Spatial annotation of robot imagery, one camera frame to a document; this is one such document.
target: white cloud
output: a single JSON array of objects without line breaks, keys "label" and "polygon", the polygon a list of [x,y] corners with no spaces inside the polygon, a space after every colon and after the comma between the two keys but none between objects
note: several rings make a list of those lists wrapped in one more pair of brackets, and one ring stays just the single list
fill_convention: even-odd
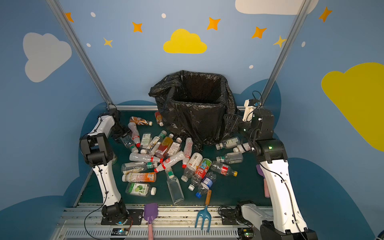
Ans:
[{"label": "white cloud", "polygon": [[[245,14],[296,15],[303,0],[236,0],[237,11]],[[310,13],[319,0],[312,0],[307,13]]]},{"label": "white cloud", "polygon": [[50,33],[43,36],[38,33],[27,33],[24,36],[23,48],[28,58],[25,73],[35,83],[46,79],[72,55],[71,46],[59,41]]}]

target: yellow cloud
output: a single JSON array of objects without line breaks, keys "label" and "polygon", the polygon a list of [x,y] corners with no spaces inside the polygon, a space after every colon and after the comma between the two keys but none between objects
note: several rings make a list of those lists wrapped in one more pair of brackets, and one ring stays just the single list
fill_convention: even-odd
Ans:
[{"label": "yellow cloud", "polygon": [[362,63],[345,73],[333,71],[325,75],[321,86],[357,132],[384,152],[384,65]]},{"label": "yellow cloud", "polygon": [[195,33],[189,33],[185,29],[177,29],[172,33],[170,41],[164,46],[167,53],[203,53],[207,50],[207,45],[200,40]]}]

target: yellow star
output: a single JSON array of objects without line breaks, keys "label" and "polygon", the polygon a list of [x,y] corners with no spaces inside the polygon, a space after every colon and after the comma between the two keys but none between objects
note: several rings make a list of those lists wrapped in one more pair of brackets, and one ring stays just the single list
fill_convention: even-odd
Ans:
[{"label": "yellow star", "polygon": [[111,40],[111,41],[107,41],[105,38],[104,38],[104,40],[105,40],[105,44],[104,44],[104,45],[109,45],[109,46],[112,47],[111,42],[112,42],[113,40]]},{"label": "yellow star", "polygon": [[142,30],[141,30],[141,25],[142,25],[142,23],[140,23],[140,24],[136,24],[136,23],[134,23],[134,22],[132,22],[132,23],[133,23],[133,26],[135,27],[134,30],[133,30],[133,32],[139,31],[139,32],[142,33]]},{"label": "yellow star", "polygon": [[215,29],[217,31],[217,24],[218,22],[220,22],[221,19],[212,19],[212,18],[209,18],[209,25],[208,25],[208,28],[207,30],[209,29]]},{"label": "yellow star", "polygon": [[255,34],[252,36],[252,38],[262,38],[263,37],[263,32],[266,30],[266,28],[264,29],[260,29],[258,27],[256,27],[256,32]]},{"label": "yellow star", "polygon": [[70,22],[73,22],[73,23],[74,23],[73,19],[71,18],[71,13],[66,13],[65,15],[67,16],[67,18],[68,18],[68,21],[70,21]]},{"label": "yellow star", "polygon": [[281,48],[281,45],[282,43],[285,41],[286,39],[281,39],[281,36],[279,37],[279,40],[277,41],[277,43],[275,43],[274,45],[277,45],[279,44],[280,48]]},{"label": "yellow star", "polygon": [[322,19],[323,20],[323,23],[325,23],[325,20],[327,20],[327,17],[329,14],[331,14],[332,11],[328,10],[327,7],[325,7],[325,10],[324,12],[322,13],[322,15],[319,17],[319,19]]}]

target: blue garden fork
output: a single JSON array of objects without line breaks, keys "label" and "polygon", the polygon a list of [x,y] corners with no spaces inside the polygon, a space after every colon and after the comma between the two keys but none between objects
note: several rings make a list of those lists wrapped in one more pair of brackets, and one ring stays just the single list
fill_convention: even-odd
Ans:
[{"label": "blue garden fork", "polygon": [[204,221],[206,219],[208,219],[208,229],[207,229],[207,232],[209,232],[209,228],[211,227],[211,214],[208,212],[208,205],[209,205],[209,201],[211,200],[211,193],[212,193],[212,190],[208,190],[207,198],[205,200],[205,209],[201,210],[201,211],[199,211],[197,213],[196,223],[195,223],[195,228],[197,228],[197,222],[199,220],[199,217],[202,217],[203,218],[203,222],[201,223],[201,230],[203,230]]}]

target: trash bin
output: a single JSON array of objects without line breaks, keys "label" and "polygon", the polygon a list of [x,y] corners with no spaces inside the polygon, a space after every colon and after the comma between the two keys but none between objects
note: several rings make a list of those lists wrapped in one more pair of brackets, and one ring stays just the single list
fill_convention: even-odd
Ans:
[{"label": "trash bin", "polygon": [[235,114],[236,102],[227,79],[214,73],[179,71],[164,77],[149,92],[164,125],[177,136],[191,137],[196,151],[229,136],[224,114]]}]

